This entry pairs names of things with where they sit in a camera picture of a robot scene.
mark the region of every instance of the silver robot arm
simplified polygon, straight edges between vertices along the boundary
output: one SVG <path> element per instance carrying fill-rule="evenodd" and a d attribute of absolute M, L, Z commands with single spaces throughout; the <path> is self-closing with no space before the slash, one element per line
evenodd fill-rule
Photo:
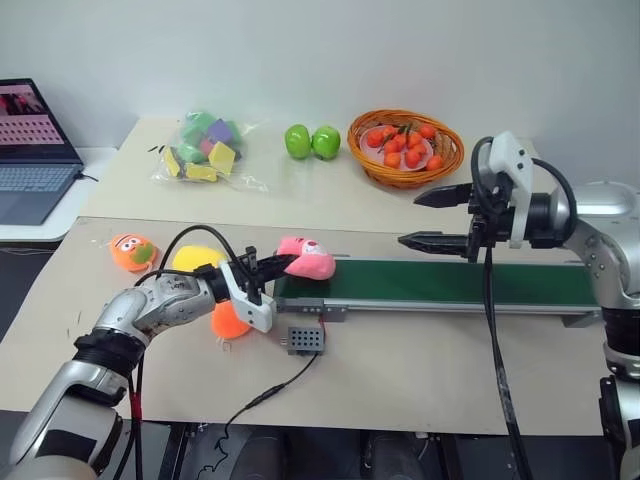
<path fill-rule="evenodd" d="M 99 475 L 122 429 L 113 407 L 162 331 L 192 322 L 228 299 L 241 320 L 268 331 L 275 304 L 263 293 L 264 284 L 281 276 L 295 257 L 256 262 L 255 249 L 247 251 L 240 258 L 249 265 L 253 282 L 246 282 L 236 266 L 221 262 L 219 268 L 201 267 L 198 277 L 165 273 L 149 278 L 106 304 L 91 333 L 76 340 L 76 355 L 62 365 L 22 423 L 11 447 L 15 467 L 9 479 L 88 480 Z"/>
<path fill-rule="evenodd" d="M 566 247 L 589 272 L 602 308 L 604 353 L 612 375 L 600 381 L 604 435 L 619 465 L 621 480 L 640 479 L 640 191 L 597 182 L 552 194 L 532 193 L 532 168 L 555 168 L 533 159 L 510 132 L 478 142 L 471 158 L 473 183 L 432 189 L 419 205 L 443 208 L 469 204 L 468 235 L 416 232 L 400 243 L 426 253 L 477 261 L 481 247 L 509 242 L 518 248 Z"/>

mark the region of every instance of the orange plush toy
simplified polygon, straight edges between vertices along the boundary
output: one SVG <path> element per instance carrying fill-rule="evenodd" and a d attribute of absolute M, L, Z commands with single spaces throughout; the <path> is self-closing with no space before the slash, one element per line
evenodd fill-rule
<path fill-rule="evenodd" d="M 142 235 L 116 235 L 109 244 L 116 265 L 130 272 L 147 270 L 153 265 L 158 249 Z"/>

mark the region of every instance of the orange ball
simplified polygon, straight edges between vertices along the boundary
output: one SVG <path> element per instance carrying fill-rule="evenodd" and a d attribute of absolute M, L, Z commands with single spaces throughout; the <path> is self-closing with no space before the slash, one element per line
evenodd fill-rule
<path fill-rule="evenodd" d="M 407 147 L 413 148 L 416 145 L 422 145 L 422 135 L 417 132 L 411 132 L 409 134 L 409 143 L 407 144 Z"/>
<path fill-rule="evenodd" d="M 367 134 L 367 145 L 371 148 L 378 148 L 384 141 L 384 134 L 381 129 L 371 130 Z"/>
<path fill-rule="evenodd" d="M 422 155 L 427 153 L 427 147 L 424 146 L 424 143 L 420 142 L 418 145 L 416 145 L 415 147 L 412 147 L 411 150 L 415 150 L 417 152 L 420 152 Z"/>
<path fill-rule="evenodd" d="M 417 150 L 411 149 L 404 154 L 404 163 L 409 168 L 416 168 L 422 160 L 422 154 Z"/>
<path fill-rule="evenodd" d="M 399 151 L 400 146 L 393 139 L 384 144 L 384 153 L 397 153 Z"/>
<path fill-rule="evenodd" d="M 216 305 L 211 314 L 211 330 L 224 340 L 238 338 L 250 329 L 251 326 L 238 319 L 231 300 Z"/>
<path fill-rule="evenodd" d="M 444 167 L 444 160 L 440 155 L 434 155 L 427 162 L 427 170 L 439 170 Z"/>
<path fill-rule="evenodd" d="M 402 150 L 404 146 L 407 144 L 407 136 L 404 133 L 399 133 L 398 135 L 393 137 L 390 141 L 396 142 L 396 144 L 398 145 L 398 149 Z"/>
<path fill-rule="evenodd" d="M 420 135 L 424 138 L 433 138 L 436 136 L 436 129 L 425 123 L 420 127 Z"/>
<path fill-rule="evenodd" d="M 382 130 L 382 135 L 384 136 L 384 138 L 387 138 L 389 135 L 395 135 L 396 133 L 398 133 L 398 129 L 392 125 L 387 125 Z"/>
<path fill-rule="evenodd" d="M 387 153 L 384 156 L 384 164 L 387 167 L 398 168 L 400 166 L 400 154 L 397 152 Z"/>

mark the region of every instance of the floor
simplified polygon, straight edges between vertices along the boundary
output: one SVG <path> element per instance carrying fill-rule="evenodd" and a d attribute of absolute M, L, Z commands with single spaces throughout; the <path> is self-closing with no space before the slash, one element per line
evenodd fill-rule
<path fill-rule="evenodd" d="M 50 257 L 48 253 L 21 251 L 7 253 L 0 247 L 0 341 L 18 312 L 24 297 L 39 271 Z M 0 480 L 8 474 L 8 452 L 13 436 L 24 413 L 0 411 Z M 215 474 L 204 471 L 198 480 L 229 478 L 240 449 L 252 427 L 232 426 L 226 443 L 228 458 Z M 215 463 L 219 454 L 213 445 L 220 435 L 220 425 L 202 428 L 189 442 L 182 468 L 183 480 L 194 480 L 204 465 Z M 128 435 L 128 425 L 114 451 L 119 459 Z M 146 478 L 157 478 L 169 427 L 145 423 L 143 427 L 144 471 Z M 292 480 L 357 479 L 360 477 L 361 433 L 355 430 L 289 428 L 287 437 L 295 449 L 288 461 L 288 477 Z M 464 479 L 513 480 L 513 459 L 508 440 L 504 437 L 457 436 L 455 444 L 460 456 Z M 607 480 L 613 479 L 607 445 L 601 437 L 527 437 L 525 446 L 536 478 L 545 480 Z M 438 442 L 429 443 L 422 457 L 422 466 L 429 480 L 444 480 L 441 473 Z M 117 461 L 101 478 L 112 478 Z M 124 480 L 133 480 L 131 465 Z"/>

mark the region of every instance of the wicker basket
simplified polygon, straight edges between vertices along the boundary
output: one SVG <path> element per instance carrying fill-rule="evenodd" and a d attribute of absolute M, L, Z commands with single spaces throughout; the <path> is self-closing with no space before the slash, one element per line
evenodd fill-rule
<path fill-rule="evenodd" d="M 427 123 L 436 128 L 437 133 L 433 142 L 434 153 L 443 158 L 444 167 L 432 171 L 401 171 L 371 160 L 360 150 L 360 137 L 371 127 L 378 125 L 401 126 L 409 123 L 415 127 Z M 349 127 L 347 141 L 351 153 L 358 159 L 367 175 L 383 185 L 397 188 L 418 188 L 445 177 L 455 172 L 464 159 L 464 145 L 456 132 L 438 120 L 408 110 L 375 110 L 360 115 Z"/>

